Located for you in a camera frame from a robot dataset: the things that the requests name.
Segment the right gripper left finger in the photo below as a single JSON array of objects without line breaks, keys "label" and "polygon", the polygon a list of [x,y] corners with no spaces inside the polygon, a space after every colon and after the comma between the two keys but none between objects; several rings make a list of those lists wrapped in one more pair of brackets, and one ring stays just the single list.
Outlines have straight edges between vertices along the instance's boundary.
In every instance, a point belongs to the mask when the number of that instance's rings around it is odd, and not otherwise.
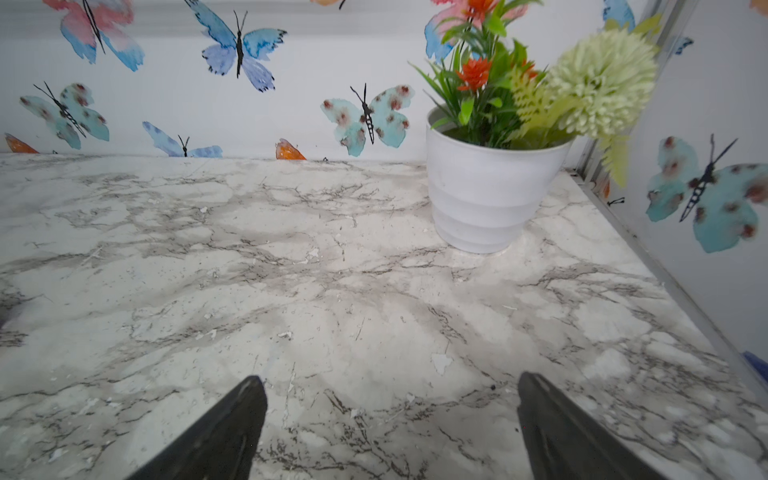
[{"label": "right gripper left finger", "polygon": [[268,410],[260,377],[235,386],[132,479],[247,479]]}]

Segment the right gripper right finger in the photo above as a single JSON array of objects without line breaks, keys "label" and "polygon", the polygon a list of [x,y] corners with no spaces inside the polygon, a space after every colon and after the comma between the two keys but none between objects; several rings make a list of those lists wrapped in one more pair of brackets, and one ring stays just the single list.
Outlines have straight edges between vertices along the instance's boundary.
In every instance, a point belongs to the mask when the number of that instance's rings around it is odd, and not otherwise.
[{"label": "right gripper right finger", "polygon": [[543,375],[524,372],[517,409],[536,479],[663,480]]}]

